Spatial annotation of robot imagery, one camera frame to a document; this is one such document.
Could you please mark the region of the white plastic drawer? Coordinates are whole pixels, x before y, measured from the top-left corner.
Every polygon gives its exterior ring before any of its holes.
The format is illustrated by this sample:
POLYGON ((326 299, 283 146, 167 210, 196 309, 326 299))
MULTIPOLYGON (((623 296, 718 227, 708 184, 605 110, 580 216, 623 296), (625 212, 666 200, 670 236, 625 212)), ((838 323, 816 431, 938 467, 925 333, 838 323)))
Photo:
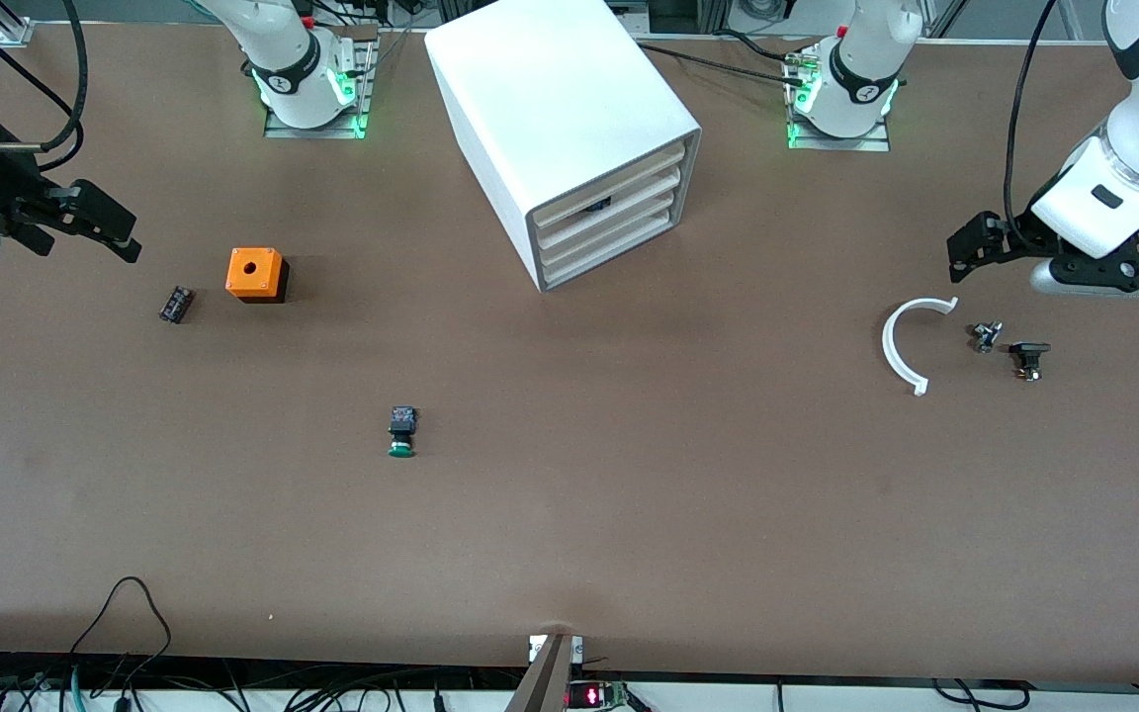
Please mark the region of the white plastic drawer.
POLYGON ((632 190, 652 177, 678 167, 686 157, 687 148, 683 141, 675 141, 655 153, 648 154, 632 165, 618 167, 618 171, 603 175, 600 180, 584 185, 562 199, 556 199, 549 206, 536 208, 533 215, 534 226, 547 228, 556 222, 577 215, 591 206, 597 206, 606 198, 613 199, 621 191, 632 190))
POLYGON ((605 211, 593 215, 581 212, 547 228, 536 228, 536 244, 547 260, 552 260, 597 239, 611 240, 615 234, 632 229, 634 223, 650 220, 667 223, 681 179, 679 167, 667 167, 667 171, 645 180, 638 188, 616 194, 611 207, 605 211))
POLYGON ((592 244, 587 244, 580 249, 574 249, 564 255, 547 260, 542 251, 539 249, 539 265, 542 270, 542 279, 546 289, 555 289, 563 283, 570 281, 577 275, 593 269, 595 265, 618 256, 620 253, 638 246, 652 238, 652 235, 659 234, 670 226, 670 221, 659 224, 656 220, 639 222, 625 234, 615 234, 611 240, 597 239, 592 244))

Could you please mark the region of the white drawer cabinet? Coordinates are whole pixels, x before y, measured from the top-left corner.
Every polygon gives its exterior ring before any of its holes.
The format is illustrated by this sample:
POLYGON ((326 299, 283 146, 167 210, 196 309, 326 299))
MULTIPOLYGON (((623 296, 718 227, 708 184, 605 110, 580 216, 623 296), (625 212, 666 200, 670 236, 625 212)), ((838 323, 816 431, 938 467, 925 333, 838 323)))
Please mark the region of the white drawer cabinet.
POLYGON ((618 256, 681 222, 700 125, 605 0, 493 0, 424 43, 462 157, 536 290, 554 290, 536 208, 675 141, 687 153, 670 226, 618 256))

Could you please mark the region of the device with red display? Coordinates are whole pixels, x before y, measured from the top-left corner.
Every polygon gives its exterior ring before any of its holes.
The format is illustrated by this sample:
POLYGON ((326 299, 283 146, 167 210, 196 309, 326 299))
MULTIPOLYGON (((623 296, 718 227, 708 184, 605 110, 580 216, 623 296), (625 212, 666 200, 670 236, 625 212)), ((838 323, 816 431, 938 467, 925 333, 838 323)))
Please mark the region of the device with red display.
POLYGON ((567 712, 611 712, 630 707, 630 693, 625 684, 576 680, 567 685, 564 703, 567 712))

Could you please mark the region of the small black switch part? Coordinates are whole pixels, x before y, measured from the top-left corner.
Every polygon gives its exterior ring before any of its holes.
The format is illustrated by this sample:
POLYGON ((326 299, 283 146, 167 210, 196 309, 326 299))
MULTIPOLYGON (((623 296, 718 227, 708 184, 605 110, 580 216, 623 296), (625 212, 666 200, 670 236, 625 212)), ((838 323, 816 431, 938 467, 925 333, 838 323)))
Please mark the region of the small black switch part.
POLYGON ((1041 378, 1041 357, 1052 351, 1052 344, 1047 342, 1018 341, 1007 347, 1008 355, 1015 361, 1017 377, 1027 383, 1041 378))

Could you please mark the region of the white curved plastic bracket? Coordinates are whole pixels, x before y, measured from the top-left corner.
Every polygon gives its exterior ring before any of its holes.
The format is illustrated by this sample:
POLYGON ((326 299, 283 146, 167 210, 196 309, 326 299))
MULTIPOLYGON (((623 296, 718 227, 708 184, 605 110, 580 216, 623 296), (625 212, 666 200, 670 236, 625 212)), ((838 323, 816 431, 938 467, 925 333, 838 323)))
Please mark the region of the white curved plastic bracket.
POLYGON ((912 366, 906 362, 903 355, 898 347, 896 341, 896 328, 901 316, 906 312, 912 311, 931 311, 940 312, 940 314, 950 314, 954 311, 954 306, 959 304, 958 297, 948 298, 948 301, 942 301, 941 298, 923 297, 913 298, 912 301, 907 301, 900 303, 900 305, 887 316, 885 324, 883 324, 880 330, 880 347, 883 355, 890 365, 892 371, 894 371, 899 378, 903 379, 910 388, 913 388, 913 396, 925 396, 929 392, 929 379, 923 377, 921 374, 915 371, 912 366))

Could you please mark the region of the orange button enclosure box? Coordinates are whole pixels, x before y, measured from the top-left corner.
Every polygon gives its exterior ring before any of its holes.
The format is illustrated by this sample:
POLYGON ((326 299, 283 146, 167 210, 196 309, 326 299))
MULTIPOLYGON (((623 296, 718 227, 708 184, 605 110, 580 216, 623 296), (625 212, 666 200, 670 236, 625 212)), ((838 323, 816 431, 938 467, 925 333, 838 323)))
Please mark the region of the orange button enclosure box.
POLYGON ((236 247, 229 253, 224 286, 246 304, 288 301, 290 263, 273 247, 236 247))

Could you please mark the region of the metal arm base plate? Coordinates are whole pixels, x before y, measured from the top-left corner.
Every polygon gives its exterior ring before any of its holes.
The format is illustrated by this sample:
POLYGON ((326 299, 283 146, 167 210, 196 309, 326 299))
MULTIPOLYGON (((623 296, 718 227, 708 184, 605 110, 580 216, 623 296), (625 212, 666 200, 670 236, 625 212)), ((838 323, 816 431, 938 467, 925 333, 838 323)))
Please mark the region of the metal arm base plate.
POLYGON ((801 49, 786 64, 782 76, 796 77, 787 87, 787 140, 792 149, 890 150, 886 116, 899 90, 898 77, 886 84, 841 85, 831 68, 831 38, 801 49))
POLYGON ((308 28, 308 48, 297 63, 267 69, 249 63, 267 107, 265 136, 366 136, 382 38, 336 35, 308 28))

